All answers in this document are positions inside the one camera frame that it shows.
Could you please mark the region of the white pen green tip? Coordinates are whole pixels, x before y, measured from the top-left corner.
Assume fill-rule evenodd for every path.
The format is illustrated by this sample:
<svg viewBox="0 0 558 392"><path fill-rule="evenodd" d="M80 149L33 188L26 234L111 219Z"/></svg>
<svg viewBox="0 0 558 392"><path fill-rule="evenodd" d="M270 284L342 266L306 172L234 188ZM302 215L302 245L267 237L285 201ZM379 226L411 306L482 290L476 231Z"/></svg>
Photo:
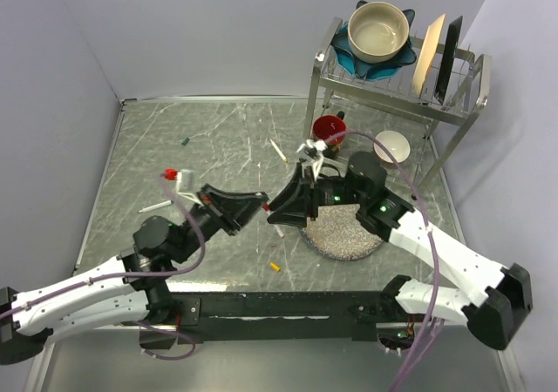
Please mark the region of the white pen green tip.
<svg viewBox="0 0 558 392"><path fill-rule="evenodd" d="M171 200L165 200L165 201L162 201L162 202L157 203L157 204L153 204L153 205L150 205L150 206L145 206L145 207L141 208L138 211L138 213L150 213L150 212L153 212L153 211L160 210L162 208L171 206L172 204L173 204L173 202Z"/></svg>

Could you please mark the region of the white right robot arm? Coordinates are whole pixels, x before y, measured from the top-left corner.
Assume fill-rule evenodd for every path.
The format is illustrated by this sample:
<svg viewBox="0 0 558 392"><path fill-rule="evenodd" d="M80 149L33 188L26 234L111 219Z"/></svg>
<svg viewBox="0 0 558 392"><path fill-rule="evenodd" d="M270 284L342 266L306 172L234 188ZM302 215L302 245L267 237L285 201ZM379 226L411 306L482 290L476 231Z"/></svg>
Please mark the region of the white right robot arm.
<svg viewBox="0 0 558 392"><path fill-rule="evenodd" d="M271 201L270 224L307 226L326 206L357 206L368 233L423 261L453 287L395 277L383 290L383 314L440 318L468 328L481 343L504 350L533 309L531 277L514 263L506 267L474 252L430 222L417 207L385 185L386 170L370 152L350 156L343 176L319 176L314 162L296 164L289 183Z"/></svg>

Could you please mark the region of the yellow pen cap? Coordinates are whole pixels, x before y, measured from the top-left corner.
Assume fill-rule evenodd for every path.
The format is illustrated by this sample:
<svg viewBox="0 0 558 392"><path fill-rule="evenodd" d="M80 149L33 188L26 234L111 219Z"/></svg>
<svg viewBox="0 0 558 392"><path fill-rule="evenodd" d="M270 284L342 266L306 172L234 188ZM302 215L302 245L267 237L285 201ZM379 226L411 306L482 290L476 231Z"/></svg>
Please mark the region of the yellow pen cap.
<svg viewBox="0 0 558 392"><path fill-rule="evenodd" d="M281 268L276 265L275 263L270 263L269 266L277 273L279 273L281 271Z"/></svg>

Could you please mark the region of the white pen yellow tip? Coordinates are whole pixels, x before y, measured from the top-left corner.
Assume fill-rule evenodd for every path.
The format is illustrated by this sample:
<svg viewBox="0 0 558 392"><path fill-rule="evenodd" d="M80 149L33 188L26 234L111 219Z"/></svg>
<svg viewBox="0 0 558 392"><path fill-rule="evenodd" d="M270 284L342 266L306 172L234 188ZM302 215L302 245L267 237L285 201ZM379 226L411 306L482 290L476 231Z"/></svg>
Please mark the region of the white pen yellow tip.
<svg viewBox="0 0 558 392"><path fill-rule="evenodd" d="M282 152L282 149L279 147L279 145L278 145L273 139L269 139L269 143L270 143L271 146L274 148L274 150L276 151L277 155L280 157L280 159L282 160L282 162L288 163L289 160L288 160L288 158L285 156L285 154Z"/></svg>

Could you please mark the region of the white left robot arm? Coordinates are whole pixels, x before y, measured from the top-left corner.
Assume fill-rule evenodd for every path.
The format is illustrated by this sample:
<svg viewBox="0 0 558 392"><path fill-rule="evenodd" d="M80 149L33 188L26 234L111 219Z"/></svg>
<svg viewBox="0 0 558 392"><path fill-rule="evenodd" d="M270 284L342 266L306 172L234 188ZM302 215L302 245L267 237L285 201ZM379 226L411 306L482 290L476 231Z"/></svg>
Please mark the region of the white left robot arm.
<svg viewBox="0 0 558 392"><path fill-rule="evenodd" d="M93 328L136 321L161 324L177 308L167 279L180 274L176 265L219 231L238 234L268 201L263 192L228 193L211 185L173 223L154 215L133 234L131 248L95 268L48 287L1 291L1 363L24 362L44 347Z"/></svg>

